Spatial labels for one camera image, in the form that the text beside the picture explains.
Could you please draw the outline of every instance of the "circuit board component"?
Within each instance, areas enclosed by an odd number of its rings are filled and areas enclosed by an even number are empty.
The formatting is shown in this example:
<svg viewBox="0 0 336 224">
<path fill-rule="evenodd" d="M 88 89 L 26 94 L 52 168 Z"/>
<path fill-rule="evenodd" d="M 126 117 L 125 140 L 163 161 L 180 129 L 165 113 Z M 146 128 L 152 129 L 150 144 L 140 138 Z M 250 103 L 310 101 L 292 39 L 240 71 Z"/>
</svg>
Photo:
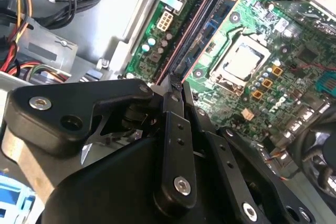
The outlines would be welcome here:
<svg viewBox="0 0 336 224">
<path fill-rule="evenodd" d="M 165 10 L 159 22 L 157 23 L 156 27 L 161 31 L 167 31 L 172 22 L 173 22 L 173 15 Z"/>
<path fill-rule="evenodd" d="M 239 33 L 233 44 L 219 57 L 218 64 L 210 71 L 212 80 L 222 88 L 241 95 L 253 74 L 271 55 L 255 34 Z"/>
</svg>

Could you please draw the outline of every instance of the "silver screw head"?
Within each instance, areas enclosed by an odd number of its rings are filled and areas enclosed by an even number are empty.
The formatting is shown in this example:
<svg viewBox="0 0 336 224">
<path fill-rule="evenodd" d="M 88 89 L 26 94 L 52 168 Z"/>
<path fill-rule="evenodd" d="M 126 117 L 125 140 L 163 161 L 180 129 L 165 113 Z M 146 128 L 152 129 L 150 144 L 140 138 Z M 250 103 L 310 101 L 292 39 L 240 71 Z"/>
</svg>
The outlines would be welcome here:
<svg viewBox="0 0 336 224">
<path fill-rule="evenodd" d="M 198 109 L 197 111 L 199 112 L 200 115 L 205 115 L 205 111 L 204 110 Z"/>
<path fill-rule="evenodd" d="M 172 99 L 173 99 L 175 102 L 178 102 L 178 101 L 179 101 L 179 99 L 177 98 L 177 96 L 174 95 L 174 94 L 172 94 Z"/>
<path fill-rule="evenodd" d="M 68 42 L 65 41 L 65 40 L 61 40 L 61 45 L 64 46 L 64 47 L 66 47 L 68 45 Z"/>
<path fill-rule="evenodd" d="M 256 222 L 258 219 L 257 212 L 254 210 L 254 208 L 249 203 L 243 204 L 243 210 L 246 216 L 253 222 Z"/>
<path fill-rule="evenodd" d="M 145 93 L 148 93 L 148 87 L 147 87 L 147 86 L 145 86 L 145 85 L 140 85 L 139 88 L 140 88 L 141 91 L 143 91 L 143 92 L 145 92 Z"/>
<path fill-rule="evenodd" d="M 33 97 L 29 100 L 29 105 L 36 110 L 49 110 L 51 102 L 45 97 Z"/>
<path fill-rule="evenodd" d="M 229 130 L 229 129 L 226 129 L 226 134 L 228 134 L 229 136 L 233 136 L 233 132 L 231 131 L 231 130 Z"/>
<path fill-rule="evenodd" d="M 311 222 L 309 215 L 303 209 L 300 208 L 299 211 L 307 222 Z"/>
<path fill-rule="evenodd" d="M 174 187 L 176 191 L 178 191 L 180 194 L 187 196 L 191 192 L 191 186 L 184 177 L 177 177 L 174 179 Z"/>
</svg>

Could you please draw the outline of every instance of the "white label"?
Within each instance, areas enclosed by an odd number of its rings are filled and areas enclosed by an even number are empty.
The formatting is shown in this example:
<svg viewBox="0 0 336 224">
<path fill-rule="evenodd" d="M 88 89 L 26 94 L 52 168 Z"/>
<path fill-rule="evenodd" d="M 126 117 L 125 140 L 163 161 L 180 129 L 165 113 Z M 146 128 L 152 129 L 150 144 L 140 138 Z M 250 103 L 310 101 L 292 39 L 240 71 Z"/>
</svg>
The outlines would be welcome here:
<svg viewBox="0 0 336 224">
<path fill-rule="evenodd" d="M 269 112 L 273 113 L 276 112 L 277 109 L 286 101 L 286 96 L 282 96 L 279 101 L 269 110 Z"/>
</svg>

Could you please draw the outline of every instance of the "white connector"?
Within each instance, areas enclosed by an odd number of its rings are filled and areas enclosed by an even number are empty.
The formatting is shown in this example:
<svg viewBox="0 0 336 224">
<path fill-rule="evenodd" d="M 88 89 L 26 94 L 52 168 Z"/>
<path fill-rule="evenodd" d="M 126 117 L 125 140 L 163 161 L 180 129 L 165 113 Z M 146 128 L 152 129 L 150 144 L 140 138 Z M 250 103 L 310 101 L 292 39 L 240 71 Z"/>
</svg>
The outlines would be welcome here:
<svg viewBox="0 0 336 224">
<path fill-rule="evenodd" d="M 156 27 L 161 31 L 167 31 L 172 21 L 173 21 L 173 14 L 165 10 L 159 22 L 157 23 Z"/>
</svg>

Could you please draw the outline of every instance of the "yellow wire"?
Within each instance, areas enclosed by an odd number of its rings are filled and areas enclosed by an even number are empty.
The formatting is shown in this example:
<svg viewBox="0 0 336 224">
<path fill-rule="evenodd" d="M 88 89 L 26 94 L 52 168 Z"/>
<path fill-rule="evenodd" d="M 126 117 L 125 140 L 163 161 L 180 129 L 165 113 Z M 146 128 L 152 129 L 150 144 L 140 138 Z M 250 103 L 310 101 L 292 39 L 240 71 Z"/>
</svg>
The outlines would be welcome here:
<svg viewBox="0 0 336 224">
<path fill-rule="evenodd" d="M 31 17 L 33 14 L 33 10 L 32 10 L 32 0 L 28 0 L 28 16 Z M 28 23 L 25 24 L 25 26 L 23 27 L 22 31 L 20 33 L 18 33 L 16 40 L 19 40 L 20 37 L 22 36 L 22 34 L 24 33 L 24 31 L 27 29 Z"/>
<path fill-rule="evenodd" d="M 17 0 L 17 23 L 16 23 L 16 29 L 18 29 L 20 27 L 20 25 L 21 25 L 21 0 Z"/>
</svg>

